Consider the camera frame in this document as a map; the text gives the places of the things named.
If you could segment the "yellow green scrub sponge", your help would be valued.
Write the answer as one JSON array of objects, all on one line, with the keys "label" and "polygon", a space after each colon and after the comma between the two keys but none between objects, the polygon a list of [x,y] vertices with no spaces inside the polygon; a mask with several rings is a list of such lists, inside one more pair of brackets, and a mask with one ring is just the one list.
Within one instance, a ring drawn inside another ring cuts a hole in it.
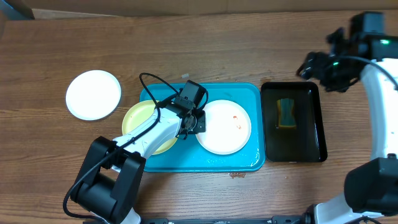
[{"label": "yellow green scrub sponge", "polygon": [[295,129],[295,101],[290,98],[277,100],[277,127],[281,129]]}]

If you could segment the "white plate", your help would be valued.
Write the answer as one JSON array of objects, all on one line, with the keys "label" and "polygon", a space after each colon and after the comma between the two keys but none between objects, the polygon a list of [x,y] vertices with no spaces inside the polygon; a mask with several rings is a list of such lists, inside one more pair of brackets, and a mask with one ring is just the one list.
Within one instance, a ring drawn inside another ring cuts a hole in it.
[{"label": "white plate", "polygon": [[90,70],[77,76],[68,86],[66,106],[72,115],[94,121],[110,115],[121,100],[118,79],[104,70]]},{"label": "white plate", "polygon": [[200,145],[217,155],[241,150],[251,136],[251,119],[239,104],[216,100],[204,107],[206,131],[196,134]]}]

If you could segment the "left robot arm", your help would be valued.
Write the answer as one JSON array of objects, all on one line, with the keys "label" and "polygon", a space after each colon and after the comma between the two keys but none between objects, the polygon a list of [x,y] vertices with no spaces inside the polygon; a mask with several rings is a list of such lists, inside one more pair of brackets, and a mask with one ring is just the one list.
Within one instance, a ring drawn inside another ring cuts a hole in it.
[{"label": "left robot arm", "polygon": [[96,138],[63,199],[64,212],[93,223],[141,223],[134,199],[146,160],[170,139],[203,132],[207,101],[207,94],[175,93],[155,102],[151,116],[131,132],[113,140]]}]

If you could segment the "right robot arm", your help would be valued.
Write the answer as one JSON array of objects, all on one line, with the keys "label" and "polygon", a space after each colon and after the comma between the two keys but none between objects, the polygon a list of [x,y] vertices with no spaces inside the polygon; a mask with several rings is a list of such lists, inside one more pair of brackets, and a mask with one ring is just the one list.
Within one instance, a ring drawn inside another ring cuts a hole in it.
[{"label": "right robot arm", "polygon": [[297,70],[326,91],[345,92],[361,82],[372,126],[370,161],[350,171],[343,193],[310,207],[303,223],[376,222],[397,215],[397,37],[381,26],[337,29],[326,38],[330,53],[310,52]]}]

